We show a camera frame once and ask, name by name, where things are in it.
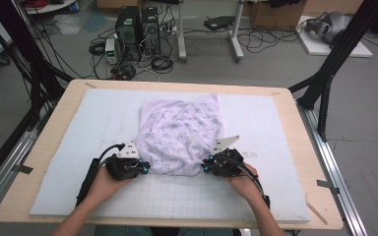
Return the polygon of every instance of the cardboard box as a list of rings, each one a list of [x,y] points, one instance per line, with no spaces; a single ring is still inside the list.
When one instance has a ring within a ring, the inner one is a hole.
[[[270,4],[256,2],[251,8],[251,26],[253,29],[264,27],[269,30],[296,30],[305,5],[306,0],[279,8],[271,8]]]
[[[97,0],[97,6],[103,9],[119,9],[123,6],[139,6],[141,8],[143,0]]]
[[[343,14],[355,14],[363,0],[308,0],[303,16],[321,16],[324,12],[339,11]]]

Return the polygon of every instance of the computer tower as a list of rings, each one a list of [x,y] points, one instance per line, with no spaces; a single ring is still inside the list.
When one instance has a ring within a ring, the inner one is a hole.
[[[125,44],[140,44],[143,40],[143,26],[137,6],[121,7],[115,24],[118,40]]]
[[[146,51],[160,53],[160,36],[158,31],[158,8],[147,7],[141,12]]]

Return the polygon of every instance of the person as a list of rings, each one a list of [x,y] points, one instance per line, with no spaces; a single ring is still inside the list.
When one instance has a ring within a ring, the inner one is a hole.
[[[251,172],[253,172],[254,175],[258,175],[257,170],[254,167],[247,163],[244,164]],[[272,213],[266,206],[259,189],[248,176],[237,176],[226,179],[234,191],[245,201],[247,201],[248,205],[250,205],[256,217],[261,236],[284,235],[276,223]],[[97,172],[94,182],[92,183],[92,186],[85,199],[70,213],[68,217],[63,220],[61,224],[58,225],[58,227],[50,235],[79,235],[88,217],[96,210],[96,208],[131,181],[132,179],[122,181],[112,179],[106,168],[102,166]]]

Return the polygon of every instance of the wooden table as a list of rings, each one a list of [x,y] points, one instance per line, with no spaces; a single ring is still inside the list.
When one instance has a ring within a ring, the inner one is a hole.
[[[25,162],[26,166],[33,168],[33,172],[31,174],[19,173],[0,205],[1,222],[61,222],[65,218],[64,216],[36,216],[30,215],[29,212],[47,166],[88,89],[164,90],[272,96],[280,114],[286,141],[311,214],[311,221],[307,223],[280,224],[280,227],[284,229],[340,229],[343,227],[342,218],[330,189],[317,186],[317,180],[326,180],[326,178],[288,89],[94,80],[75,80],[66,89]],[[90,218],[88,223],[257,228],[256,224],[228,220],[103,217]]]

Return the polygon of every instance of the gray floor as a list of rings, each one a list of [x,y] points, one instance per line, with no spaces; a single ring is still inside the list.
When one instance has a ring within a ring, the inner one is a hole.
[[[44,18],[48,20],[52,16],[46,14]],[[86,29],[83,28],[78,35],[56,34],[51,40],[65,61],[78,74],[87,76],[92,73],[88,52],[90,41],[98,33],[113,27],[114,22],[102,20],[92,7],[76,16],[81,18],[81,26],[88,26]],[[185,24],[202,28],[203,20],[188,20]],[[242,24],[248,27],[246,19]],[[243,48],[245,59],[235,63],[225,35],[200,34],[187,36],[186,40],[188,62],[181,64],[177,60],[177,43],[172,39],[171,58],[175,64],[172,72],[159,75],[161,82],[287,88],[312,76],[326,58],[307,55],[296,40],[281,41],[259,54],[248,53]],[[378,235],[378,47],[362,42],[374,55],[370,59],[348,58],[337,73],[332,86],[327,136],[368,234]],[[109,68],[102,59],[97,73],[106,77]],[[158,78],[143,73],[134,80],[155,82]],[[294,97],[298,98],[300,94],[298,92]],[[0,65],[0,147],[28,109],[28,95],[16,67],[13,64]],[[53,226],[0,223],[0,235],[40,235],[49,232]],[[88,226],[83,235],[92,235],[92,230]],[[304,230],[300,235],[348,233],[344,228],[340,231]]]

